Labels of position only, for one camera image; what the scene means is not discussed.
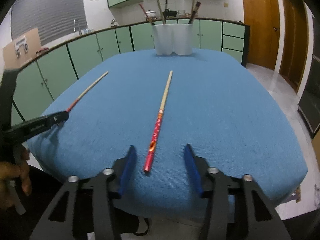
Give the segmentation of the person's left hand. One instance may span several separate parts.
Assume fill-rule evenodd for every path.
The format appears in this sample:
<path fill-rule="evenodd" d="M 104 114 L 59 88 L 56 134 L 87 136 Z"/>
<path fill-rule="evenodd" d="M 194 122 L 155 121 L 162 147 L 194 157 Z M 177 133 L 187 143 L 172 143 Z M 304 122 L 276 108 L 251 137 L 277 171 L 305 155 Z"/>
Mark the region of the person's left hand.
<path fill-rule="evenodd" d="M 18 180 L 22 192 L 26 196 L 31 194 L 30 167 L 27 163 L 30 159 L 29 152 L 22 145 L 18 146 L 17 151 L 21 158 L 20 164 L 1 161 L 1 210 L 6 210 L 15 205 L 14 197 L 9 191 L 11 182 Z"/>

